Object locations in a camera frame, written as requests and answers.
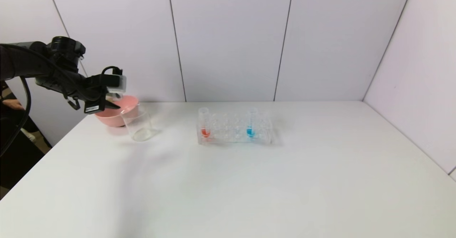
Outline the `bystander bare hand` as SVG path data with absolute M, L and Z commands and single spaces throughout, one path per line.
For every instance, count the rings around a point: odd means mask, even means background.
M 23 105 L 21 105 L 20 101 L 17 99 L 5 99 L 5 100 L 2 100 L 1 102 L 7 108 L 11 108 L 13 110 L 18 110 L 18 111 L 25 111 L 25 108 L 23 107 Z

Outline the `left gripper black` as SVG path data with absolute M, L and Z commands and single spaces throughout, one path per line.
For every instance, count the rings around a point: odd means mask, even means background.
M 85 114 L 95 114 L 103 112 L 105 109 L 121 108 L 121 106 L 106 100 L 104 90 L 100 87 L 82 89 L 82 92 L 76 91 L 75 98 L 83 101 Z

